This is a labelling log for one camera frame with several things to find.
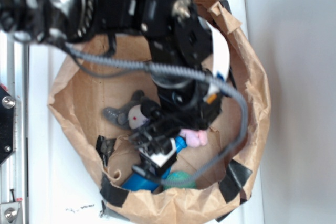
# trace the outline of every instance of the teal object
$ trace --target teal object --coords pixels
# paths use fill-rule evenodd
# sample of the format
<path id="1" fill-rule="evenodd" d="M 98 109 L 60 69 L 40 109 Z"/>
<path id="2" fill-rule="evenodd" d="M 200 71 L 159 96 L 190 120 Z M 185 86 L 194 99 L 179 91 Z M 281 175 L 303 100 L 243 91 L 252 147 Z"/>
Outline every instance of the teal object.
<path id="1" fill-rule="evenodd" d="M 188 173 L 183 172 L 181 170 L 178 170 L 176 172 L 170 173 L 167 177 L 167 180 L 179 181 L 179 180 L 188 179 L 189 177 L 190 177 L 190 175 Z M 182 185 L 182 186 L 166 186 L 166 185 L 164 185 L 163 189 L 167 190 L 167 189 L 172 188 L 172 187 L 196 189 L 196 182 L 193 181 L 193 182 L 190 182 L 189 184 Z"/>

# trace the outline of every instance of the black metal plate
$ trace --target black metal plate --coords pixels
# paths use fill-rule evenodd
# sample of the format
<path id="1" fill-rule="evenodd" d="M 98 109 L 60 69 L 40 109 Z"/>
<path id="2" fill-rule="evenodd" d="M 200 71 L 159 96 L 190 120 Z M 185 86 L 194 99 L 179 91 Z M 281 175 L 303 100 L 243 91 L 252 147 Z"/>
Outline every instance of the black metal plate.
<path id="1" fill-rule="evenodd" d="M 2 105 L 2 99 L 10 96 L 0 87 L 0 164 L 5 161 L 13 152 L 14 140 L 14 109 L 7 109 Z"/>

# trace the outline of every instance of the brown paper bag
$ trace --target brown paper bag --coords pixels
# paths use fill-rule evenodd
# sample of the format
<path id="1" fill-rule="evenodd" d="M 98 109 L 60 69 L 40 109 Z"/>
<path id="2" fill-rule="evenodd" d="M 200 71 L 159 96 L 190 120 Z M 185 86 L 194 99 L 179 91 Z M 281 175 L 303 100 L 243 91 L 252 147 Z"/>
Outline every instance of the brown paper bag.
<path id="1" fill-rule="evenodd" d="M 197 189 L 171 188 L 152 194 L 141 190 L 129 192 L 119 186 L 131 174 L 131 166 L 139 155 L 127 141 L 130 132 L 121 130 L 102 116 L 108 106 L 119 108 L 132 93 L 142 89 L 146 96 L 159 101 L 156 87 L 149 75 L 134 72 L 113 79 L 93 78 L 67 58 L 55 79 L 48 105 L 65 135 L 80 155 L 88 173 L 108 202 L 107 206 L 135 223 L 205 223 L 223 216 L 251 197 L 252 187 L 269 130 L 270 94 L 265 71 L 236 20 L 219 2 L 195 0 L 201 16 L 226 37 L 231 55 L 231 67 L 239 91 L 249 107 L 249 128 L 244 143 L 197 180 Z M 93 54 L 105 51 L 107 41 L 97 36 L 83 46 Z M 147 42 L 142 37 L 117 39 L 116 58 L 150 60 Z M 211 65 L 211 57 L 205 66 Z M 111 69 L 83 63 L 98 73 L 113 73 Z M 179 153 L 172 170 L 194 173 L 236 136 L 240 127 L 238 105 L 223 99 L 223 113 L 208 130 L 209 144 Z M 116 138 L 115 152 L 104 168 L 96 151 L 99 135 Z"/>

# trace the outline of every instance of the pink plush toy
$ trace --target pink plush toy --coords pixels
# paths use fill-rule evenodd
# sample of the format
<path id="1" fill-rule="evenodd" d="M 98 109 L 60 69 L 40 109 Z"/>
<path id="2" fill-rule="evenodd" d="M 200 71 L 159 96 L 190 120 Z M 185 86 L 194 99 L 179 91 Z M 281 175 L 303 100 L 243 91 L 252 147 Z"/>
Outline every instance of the pink plush toy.
<path id="1" fill-rule="evenodd" d="M 181 129 L 179 135 L 183 137 L 187 145 L 192 148 L 205 146 L 208 143 L 208 135 L 206 131 L 193 131 L 189 129 Z"/>
<path id="2" fill-rule="evenodd" d="M 128 113 L 128 122 L 131 129 L 136 129 L 144 124 L 148 119 L 141 113 L 140 105 L 136 105 L 130 109 Z M 182 129 L 179 133 L 183 137 L 188 146 L 197 148 L 205 146 L 208 143 L 206 131 L 193 131 L 189 129 Z"/>

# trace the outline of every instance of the black bracket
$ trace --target black bracket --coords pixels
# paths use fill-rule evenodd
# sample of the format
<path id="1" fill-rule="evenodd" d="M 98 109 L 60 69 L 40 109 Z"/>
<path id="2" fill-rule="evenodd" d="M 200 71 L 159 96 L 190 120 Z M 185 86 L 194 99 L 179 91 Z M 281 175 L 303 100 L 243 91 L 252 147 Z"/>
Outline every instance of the black bracket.
<path id="1" fill-rule="evenodd" d="M 13 152 L 15 100 L 0 88 L 0 164 Z"/>

